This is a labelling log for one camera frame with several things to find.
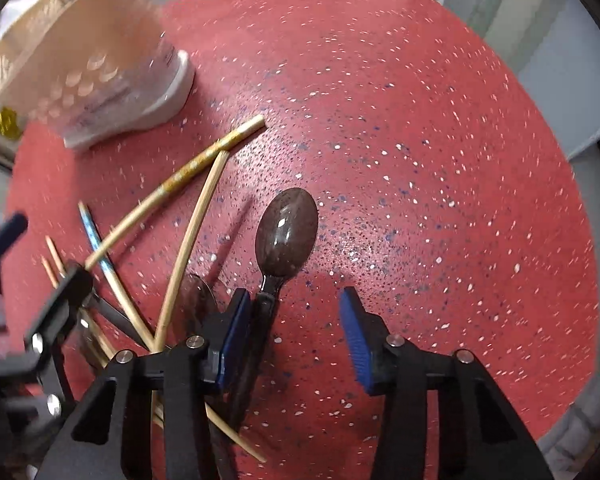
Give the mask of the plain bamboo chopstick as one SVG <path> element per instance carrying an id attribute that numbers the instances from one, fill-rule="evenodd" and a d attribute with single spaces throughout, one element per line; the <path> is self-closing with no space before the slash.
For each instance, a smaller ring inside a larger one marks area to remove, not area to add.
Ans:
<path id="1" fill-rule="evenodd" d="M 190 254 L 193 251 L 202 222 L 204 222 L 204 216 L 208 211 L 213 193 L 221 179 L 222 172 L 229 158 L 230 153 L 228 151 L 220 151 L 218 156 L 215 157 L 208 177 L 204 181 L 204 186 L 196 201 L 193 213 L 189 218 L 180 249 L 178 250 L 178 255 L 174 262 L 168 287 L 166 288 L 166 294 L 163 298 L 155 330 L 154 342 L 152 343 L 150 350 L 151 353 L 161 352 L 166 346 L 166 335 L 168 334 L 175 303 L 178 299 L 178 292 L 181 288 Z"/>

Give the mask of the brown spoon black handle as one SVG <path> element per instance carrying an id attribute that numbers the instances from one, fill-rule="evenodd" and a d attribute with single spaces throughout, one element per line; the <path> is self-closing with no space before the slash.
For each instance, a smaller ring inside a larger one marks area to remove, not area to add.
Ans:
<path id="1" fill-rule="evenodd" d="M 227 422 L 242 426 L 277 314 L 279 294 L 309 259 L 318 227 L 317 206 L 303 188 L 286 188 L 265 209 L 254 250 L 262 274 L 251 304 L 245 356 L 227 398 Z"/>

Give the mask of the gold patterned chopstick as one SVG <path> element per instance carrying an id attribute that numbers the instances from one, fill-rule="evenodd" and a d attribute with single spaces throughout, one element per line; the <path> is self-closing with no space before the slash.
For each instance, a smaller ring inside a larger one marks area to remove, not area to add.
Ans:
<path id="1" fill-rule="evenodd" d="M 227 133 L 213 144 L 209 145 L 202 152 L 189 159 L 184 166 L 176 170 L 172 176 L 163 181 L 158 188 L 155 188 L 147 197 L 137 204 L 122 220 L 114 226 L 97 249 L 94 249 L 84 263 L 85 270 L 91 268 L 104 258 L 108 250 L 114 246 L 130 229 L 140 223 L 143 218 L 162 205 L 172 194 L 178 192 L 184 185 L 199 174 L 204 168 L 207 168 L 220 151 L 230 151 L 237 144 L 249 138 L 265 127 L 265 118 L 259 114 L 248 119 L 246 122 Z"/>

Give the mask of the plain wooden chopstick upper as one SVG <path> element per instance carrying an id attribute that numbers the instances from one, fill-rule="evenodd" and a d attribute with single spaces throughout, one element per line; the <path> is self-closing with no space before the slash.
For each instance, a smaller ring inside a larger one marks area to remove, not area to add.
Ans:
<path id="1" fill-rule="evenodd" d="M 66 276 L 67 270 L 54 241 L 48 235 L 45 237 L 45 243 L 48 251 L 50 252 L 50 258 L 53 260 L 54 268 L 52 269 L 50 263 L 45 257 L 41 258 L 41 262 L 45 271 L 47 272 L 47 276 L 52 282 L 52 285 L 57 287 L 59 284 L 59 279 Z M 102 358 L 99 359 L 100 364 L 105 365 L 114 357 L 116 354 L 116 349 L 104 334 L 99 324 L 85 309 L 81 311 L 81 320 L 86 330 L 91 334 L 92 346 L 95 348 L 96 352 L 102 354 Z"/>

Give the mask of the beige utensil holder caddy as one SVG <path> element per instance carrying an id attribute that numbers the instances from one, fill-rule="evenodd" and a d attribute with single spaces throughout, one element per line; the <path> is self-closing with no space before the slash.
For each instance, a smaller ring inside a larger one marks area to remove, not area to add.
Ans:
<path id="1" fill-rule="evenodd" d="M 0 133 L 42 122 L 79 151 L 167 122 L 194 78 L 154 0 L 34 0 L 0 29 Z"/>

